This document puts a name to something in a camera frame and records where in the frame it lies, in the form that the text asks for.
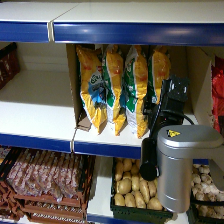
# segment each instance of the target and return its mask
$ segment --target chip bag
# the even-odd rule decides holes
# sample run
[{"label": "chip bag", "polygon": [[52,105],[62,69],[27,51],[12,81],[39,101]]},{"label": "chip bag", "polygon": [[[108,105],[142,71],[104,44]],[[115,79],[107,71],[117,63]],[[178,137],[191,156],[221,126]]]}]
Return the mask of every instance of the chip bag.
[{"label": "chip bag", "polygon": [[107,90],[107,119],[114,134],[120,133],[126,120],[122,91],[123,58],[117,45],[108,45],[103,56],[103,79]]},{"label": "chip bag", "polygon": [[91,50],[77,45],[76,52],[80,62],[80,96],[83,108],[99,134],[100,125],[107,119],[101,49]]},{"label": "chip bag", "polygon": [[166,55],[167,48],[156,48],[149,58],[148,95],[152,97],[152,103],[158,104],[163,79],[169,78],[171,68],[170,60]]},{"label": "chip bag", "polygon": [[143,115],[143,100],[147,93],[148,67],[141,46],[132,46],[125,61],[124,83],[126,90],[126,115],[132,132],[141,138],[147,129]]}]

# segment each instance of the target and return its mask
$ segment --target packaged sausage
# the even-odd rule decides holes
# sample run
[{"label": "packaged sausage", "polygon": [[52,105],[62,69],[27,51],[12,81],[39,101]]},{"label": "packaged sausage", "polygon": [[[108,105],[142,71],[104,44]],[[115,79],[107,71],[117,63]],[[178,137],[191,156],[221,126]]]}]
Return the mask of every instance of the packaged sausage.
[{"label": "packaged sausage", "polygon": [[33,170],[34,170],[34,168],[35,168],[35,165],[37,164],[37,162],[38,162],[38,160],[39,160],[39,158],[40,158],[40,153],[39,153],[39,151],[37,151],[37,153],[36,153],[36,155],[35,155],[35,158],[34,158],[34,160],[32,161],[32,163],[31,163],[31,165],[29,166],[29,168],[28,168],[28,170],[27,170],[27,173],[26,173],[26,176],[25,176],[25,178],[24,178],[24,180],[25,180],[25,191],[24,191],[24,195],[32,195],[31,193],[30,193],[30,186],[29,186],[29,181],[30,181],[30,179],[32,178],[31,177],[31,175],[32,175],[32,173],[33,173]]},{"label": "packaged sausage", "polygon": [[159,103],[162,81],[169,78],[170,68],[167,48],[165,46],[156,47],[152,57],[149,58],[148,68],[148,95],[152,98],[152,103]]},{"label": "packaged sausage", "polygon": [[73,172],[72,172],[71,188],[72,188],[73,196],[76,195],[78,187],[79,187],[79,182],[80,182],[80,178],[81,178],[81,174],[82,174],[82,170],[83,170],[83,165],[84,165],[84,157],[81,156],[78,167],[74,166]]},{"label": "packaged sausage", "polygon": [[22,178],[22,183],[17,188],[17,193],[20,195],[26,195],[26,193],[27,193],[28,188],[25,184],[26,184],[26,180],[27,180],[27,175],[30,172],[30,169],[32,168],[33,161],[34,161],[34,156],[31,157],[30,162],[28,164],[28,168],[26,170],[26,174]]},{"label": "packaged sausage", "polygon": [[67,185],[67,188],[68,188],[68,191],[69,191],[70,195],[73,195],[74,192],[76,192],[76,190],[73,189],[73,185],[74,185],[73,181],[75,181],[75,177],[77,176],[77,174],[79,172],[79,164],[80,164],[80,161],[81,161],[81,157],[82,157],[81,155],[75,154],[74,165],[72,167],[71,181]]},{"label": "packaged sausage", "polygon": [[103,56],[103,79],[106,86],[107,119],[117,136],[126,120],[123,92],[123,57],[118,45],[108,45]]},{"label": "packaged sausage", "polygon": [[72,171],[73,171],[73,166],[74,166],[74,154],[71,154],[71,158],[70,158],[70,162],[69,162],[69,166],[68,166],[68,170],[66,173],[66,177],[65,177],[65,186],[64,186],[64,195],[66,198],[72,198],[72,192],[70,191],[69,185],[71,184],[72,181]]},{"label": "packaged sausage", "polygon": [[42,189],[40,187],[40,185],[38,184],[38,171],[40,169],[41,164],[44,161],[44,158],[47,154],[47,151],[42,151],[40,158],[38,159],[38,162],[33,170],[33,173],[31,174],[31,178],[27,181],[27,184],[29,185],[30,189],[33,190],[33,192],[35,192],[34,196],[38,196],[42,194]]},{"label": "packaged sausage", "polygon": [[49,192],[57,200],[57,202],[60,202],[63,198],[63,194],[59,187],[59,174],[60,174],[60,170],[63,165],[63,162],[64,162],[64,158],[65,158],[65,153],[61,153],[60,159],[58,161],[58,166],[55,170],[55,174],[54,174],[53,180],[51,182],[51,187],[49,190]]},{"label": "packaged sausage", "polygon": [[40,178],[40,187],[42,188],[42,190],[44,191],[46,189],[46,179],[49,175],[50,169],[51,169],[51,165],[54,161],[54,157],[55,157],[55,153],[51,152],[50,158],[48,159],[46,166],[41,174],[41,178]]},{"label": "packaged sausage", "polygon": [[105,87],[102,79],[101,49],[91,50],[76,46],[80,62],[80,96],[83,108],[90,122],[100,132],[100,125],[106,121]]},{"label": "packaged sausage", "polygon": [[124,84],[127,121],[137,138],[141,138],[147,130],[147,118],[143,115],[147,80],[148,67],[145,54],[141,46],[132,46],[125,61]]},{"label": "packaged sausage", "polygon": [[28,155],[26,156],[26,159],[24,160],[21,167],[19,168],[19,171],[18,171],[15,179],[13,180],[13,188],[16,192],[19,192],[19,190],[20,190],[20,186],[23,181],[23,177],[26,173],[26,170],[28,168],[30,159],[31,159],[31,154],[28,153]]},{"label": "packaged sausage", "polygon": [[22,163],[24,162],[24,160],[26,159],[26,156],[29,152],[29,149],[26,149],[24,153],[20,153],[18,159],[16,160],[14,166],[12,167],[12,169],[9,172],[9,175],[7,177],[7,181],[8,183],[13,186],[13,180],[15,179],[20,166],[22,165]]},{"label": "packaged sausage", "polygon": [[53,176],[55,174],[55,171],[56,171],[56,168],[57,168],[57,165],[58,165],[58,158],[55,157],[54,158],[54,162],[53,162],[53,165],[51,167],[51,170],[50,170],[50,173],[47,177],[47,180],[46,180],[46,188],[44,189],[44,193],[47,194],[47,192],[50,190],[51,188],[51,184],[52,184],[52,181],[53,181]]},{"label": "packaged sausage", "polygon": [[71,154],[66,154],[65,156],[65,160],[64,160],[64,163],[61,167],[61,170],[60,170],[60,174],[59,174],[59,187],[61,189],[61,192],[63,194],[65,194],[65,178],[66,178],[66,175],[67,175],[67,172],[68,172],[68,164],[69,164],[69,161],[70,161],[70,155]]}]

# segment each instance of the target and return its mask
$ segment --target shelf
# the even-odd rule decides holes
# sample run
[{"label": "shelf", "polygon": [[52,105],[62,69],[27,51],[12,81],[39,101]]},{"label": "shelf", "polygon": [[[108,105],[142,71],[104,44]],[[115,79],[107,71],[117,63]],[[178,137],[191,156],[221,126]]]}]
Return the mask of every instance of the shelf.
[{"label": "shelf", "polygon": [[1,90],[0,111],[0,145],[71,151],[68,73],[22,71]]},{"label": "shelf", "polygon": [[80,3],[54,20],[55,42],[224,45],[223,8],[221,1]]},{"label": "shelf", "polygon": [[[113,158],[96,158],[93,184],[87,209],[87,221],[108,224],[143,224],[142,222],[132,222],[113,218],[113,212],[110,210],[112,162]],[[183,213],[178,214],[175,221],[170,220],[167,224],[188,224],[187,220],[186,213]]]},{"label": "shelf", "polygon": [[73,3],[0,3],[0,41],[49,42],[51,22],[74,8]]},{"label": "shelf", "polygon": [[[193,115],[188,116],[197,124]],[[149,132],[142,139],[138,139],[131,133],[128,125],[121,131],[120,136],[115,136],[108,124],[100,135],[96,135],[94,128],[89,132],[78,129],[74,137],[74,151],[88,155],[140,159],[141,143],[148,135]]]}]

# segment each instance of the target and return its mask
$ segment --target white shelf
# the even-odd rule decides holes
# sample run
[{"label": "white shelf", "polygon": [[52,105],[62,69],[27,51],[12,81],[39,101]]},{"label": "white shelf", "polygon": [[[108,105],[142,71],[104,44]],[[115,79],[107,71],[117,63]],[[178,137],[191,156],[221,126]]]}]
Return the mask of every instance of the white shelf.
[{"label": "white shelf", "polygon": [[[112,163],[113,158],[96,157],[93,184],[87,209],[88,221],[95,221],[88,219],[88,217],[94,216],[101,217],[104,221],[113,219],[113,212],[110,210]],[[167,224],[188,224],[186,213],[178,214],[178,216],[175,214],[173,219],[176,220],[170,220]]]},{"label": "white shelf", "polygon": [[4,2],[0,7],[0,21],[51,22],[77,5],[77,3]]},{"label": "white shelf", "polygon": [[55,22],[222,23],[223,8],[223,1],[86,2]]},{"label": "white shelf", "polygon": [[0,111],[1,134],[65,141],[70,148],[75,119],[68,73],[22,71],[1,90]]},{"label": "white shelf", "polygon": [[[191,112],[185,113],[190,119],[197,124],[197,120]],[[184,125],[189,125],[187,120],[184,120]],[[140,159],[142,140],[149,136],[149,131],[138,139],[131,132],[127,125],[121,131],[120,136],[115,136],[110,128],[110,125],[105,124],[105,128],[101,134],[97,135],[93,126],[89,132],[77,130],[74,136],[74,151],[81,154],[124,157]]]}]

